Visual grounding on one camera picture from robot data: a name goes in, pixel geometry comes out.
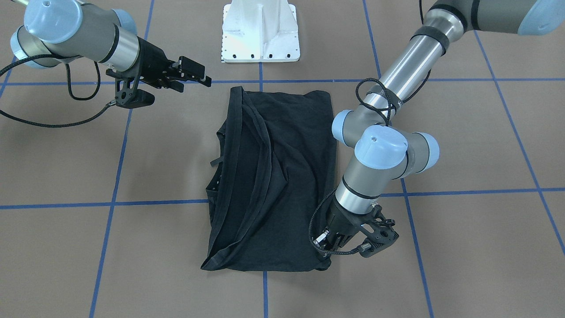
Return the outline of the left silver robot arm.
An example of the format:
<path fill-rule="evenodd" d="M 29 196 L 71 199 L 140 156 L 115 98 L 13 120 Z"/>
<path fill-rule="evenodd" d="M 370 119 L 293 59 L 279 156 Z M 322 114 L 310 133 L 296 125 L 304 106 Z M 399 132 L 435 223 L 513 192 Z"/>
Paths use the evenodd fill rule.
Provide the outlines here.
<path fill-rule="evenodd" d="M 383 76 L 357 85 L 373 83 L 365 96 L 356 93 L 358 107 L 341 111 L 333 120 L 333 137 L 354 153 L 327 195 L 331 203 L 324 230 L 309 228 L 317 252 L 371 257 L 398 239 L 395 222 L 382 214 L 379 198 L 391 181 L 433 167 L 440 148 L 428 133 L 394 127 L 394 118 L 450 45 L 470 31 L 540 36 L 563 22 L 562 0 L 437 0 Z"/>

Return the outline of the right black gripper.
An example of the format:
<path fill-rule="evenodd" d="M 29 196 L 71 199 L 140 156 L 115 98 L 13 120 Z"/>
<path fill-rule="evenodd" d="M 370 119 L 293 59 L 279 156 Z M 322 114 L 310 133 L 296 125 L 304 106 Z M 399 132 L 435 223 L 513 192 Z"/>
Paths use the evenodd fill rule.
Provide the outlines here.
<path fill-rule="evenodd" d="M 157 89 L 173 89 L 179 93 L 184 92 L 184 83 L 177 80 L 211 86 L 212 78 L 207 75 L 204 65 L 185 56 L 179 56 L 177 62 L 170 61 L 161 48 L 142 38 L 138 38 L 138 41 L 139 54 L 132 69 L 134 77 L 139 76 L 145 84 Z"/>

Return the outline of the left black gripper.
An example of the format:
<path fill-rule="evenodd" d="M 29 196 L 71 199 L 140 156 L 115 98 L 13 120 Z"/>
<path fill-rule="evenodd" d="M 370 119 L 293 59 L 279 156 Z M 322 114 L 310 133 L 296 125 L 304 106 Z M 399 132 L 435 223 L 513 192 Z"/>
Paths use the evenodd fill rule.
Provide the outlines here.
<path fill-rule="evenodd" d="M 353 249 L 350 251 L 339 251 L 339 249 L 343 248 L 360 231 L 359 221 L 368 220 L 369 217 L 373 219 L 376 217 L 375 208 L 369 208 L 369 213 L 365 215 L 358 215 L 343 208 L 336 197 L 332 197 L 325 216 L 326 230 L 313 238 L 315 249 L 321 255 L 353 255 Z"/>

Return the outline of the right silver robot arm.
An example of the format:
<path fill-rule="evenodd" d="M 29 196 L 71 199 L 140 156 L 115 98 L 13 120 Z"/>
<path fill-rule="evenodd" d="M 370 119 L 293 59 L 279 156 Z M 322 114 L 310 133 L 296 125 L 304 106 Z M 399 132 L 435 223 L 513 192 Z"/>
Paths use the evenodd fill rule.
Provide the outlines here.
<path fill-rule="evenodd" d="M 173 61 L 161 48 L 137 36 L 135 21 L 121 9 L 105 10 L 80 0 L 26 0 L 23 25 L 10 39 L 18 60 L 38 56 L 27 65 L 55 67 L 87 58 L 109 68 L 109 76 L 139 79 L 154 88 L 184 90 L 184 81 L 209 87 L 205 67 L 186 57 Z"/>

